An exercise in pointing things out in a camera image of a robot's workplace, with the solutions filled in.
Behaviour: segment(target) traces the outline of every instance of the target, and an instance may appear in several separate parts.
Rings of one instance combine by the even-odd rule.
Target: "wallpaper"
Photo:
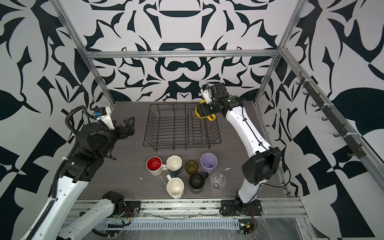
[[[0,60],[0,225],[7,240],[32,225],[72,148],[66,114],[109,104],[47,0],[1,1]],[[72,124],[80,129],[88,121],[77,113]]]
[[[384,19],[380,1],[310,0],[288,50],[383,156]],[[259,101],[320,239],[383,239],[384,193],[281,59]],[[289,177],[284,167],[286,178]]]
[[[310,0],[287,45],[381,158],[384,158],[383,9],[384,1],[379,0]]]
[[[65,0],[92,51],[276,49],[297,0]]]
[[[201,101],[201,87],[225,83],[253,100],[272,57],[94,59],[115,101]]]

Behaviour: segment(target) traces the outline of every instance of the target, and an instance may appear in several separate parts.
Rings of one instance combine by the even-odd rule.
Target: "black wire dish rack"
[[[158,149],[207,147],[221,143],[217,119],[198,118],[198,103],[151,104],[144,146]]]

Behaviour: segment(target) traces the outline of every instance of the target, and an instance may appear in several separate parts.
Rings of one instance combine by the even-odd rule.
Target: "hook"
[[[357,153],[355,153],[355,152],[354,153],[349,153],[349,152],[347,153],[348,157],[353,157],[353,156],[356,156],[356,155],[357,155]]]

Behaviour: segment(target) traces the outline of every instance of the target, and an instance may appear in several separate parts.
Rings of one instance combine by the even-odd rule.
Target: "purple cup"
[[[211,174],[217,165],[217,157],[210,152],[204,153],[200,159],[203,172]]]

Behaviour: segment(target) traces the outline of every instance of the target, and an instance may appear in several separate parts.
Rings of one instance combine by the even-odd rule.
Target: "white mug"
[[[167,178],[168,178],[168,183],[167,183],[168,194],[174,199],[181,198],[184,194],[183,180],[181,180],[178,177],[171,178],[169,174],[167,175]]]
[[[158,176],[163,172],[163,170],[167,170],[167,165],[162,164],[161,158],[156,156],[150,157],[147,160],[146,167],[149,173],[153,176]]]

